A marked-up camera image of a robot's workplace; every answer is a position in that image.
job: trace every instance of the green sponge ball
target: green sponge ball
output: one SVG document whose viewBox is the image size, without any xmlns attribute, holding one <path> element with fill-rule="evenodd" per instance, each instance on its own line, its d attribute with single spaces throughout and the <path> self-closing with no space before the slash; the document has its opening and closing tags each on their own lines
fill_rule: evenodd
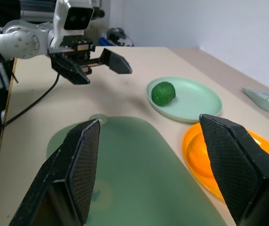
<svg viewBox="0 0 269 226">
<path fill-rule="evenodd" d="M 176 97 L 174 86 L 166 81 L 158 83 L 151 91 L 152 101 L 158 106 L 170 103 Z"/>
</svg>

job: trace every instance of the black cable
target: black cable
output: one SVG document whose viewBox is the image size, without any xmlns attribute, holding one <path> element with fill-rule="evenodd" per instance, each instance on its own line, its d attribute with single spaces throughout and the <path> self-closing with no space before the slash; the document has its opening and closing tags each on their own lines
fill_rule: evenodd
<svg viewBox="0 0 269 226">
<path fill-rule="evenodd" d="M 2 126 L 0 126 L 0 130 L 2 130 L 3 128 L 5 128 L 7 125 L 11 124 L 13 121 L 15 121 L 16 119 L 18 119 L 21 115 L 23 115 L 28 110 L 30 110 L 32 107 L 34 107 L 38 102 L 40 102 L 57 85 L 57 83 L 59 81 L 59 77 L 60 77 L 60 74 L 58 73 L 57 74 L 57 78 L 56 78 L 54 84 L 41 97 L 39 97 L 35 102 L 33 102 L 27 108 L 25 108 L 22 112 L 20 112 L 19 114 L 17 114 L 13 118 L 11 118 L 9 121 L 7 121 L 4 124 L 2 124 Z"/>
</svg>

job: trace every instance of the blue object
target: blue object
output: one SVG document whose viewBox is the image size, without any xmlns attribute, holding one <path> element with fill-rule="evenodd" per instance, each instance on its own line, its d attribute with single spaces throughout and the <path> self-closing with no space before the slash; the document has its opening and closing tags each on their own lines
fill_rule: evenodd
<svg viewBox="0 0 269 226">
<path fill-rule="evenodd" d="M 112 46 L 106 39 L 104 38 L 99 38 L 98 42 L 100 44 L 100 46 Z"/>
</svg>

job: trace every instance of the white wall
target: white wall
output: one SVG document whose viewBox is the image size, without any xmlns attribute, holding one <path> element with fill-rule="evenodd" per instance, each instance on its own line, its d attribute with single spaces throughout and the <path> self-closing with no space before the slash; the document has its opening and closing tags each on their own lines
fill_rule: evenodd
<svg viewBox="0 0 269 226">
<path fill-rule="evenodd" d="M 269 0 L 123 1 L 137 46 L 200 47 L 269 86 Z"/>
</svg>

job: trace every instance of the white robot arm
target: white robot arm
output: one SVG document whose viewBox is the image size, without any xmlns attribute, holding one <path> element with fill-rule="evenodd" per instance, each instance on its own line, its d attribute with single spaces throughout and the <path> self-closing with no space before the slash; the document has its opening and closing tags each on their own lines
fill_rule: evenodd
<svg viewBox="0 0 269 226">
<path fill-rule="evenodd" d="M 52 68 L 74 84 L 88 84 L 90 68 L 102 64 L 117 73 L 132 73 L 128 62 L 108 49 L 100 58 L 90 59 L 95 46 L 84 30 L 92 19 L 104 15 L 90 0 L 57 0 L 53 23 L 13 20 L 0 27 L 0 61 L 47 55 Z"/>
</svg>

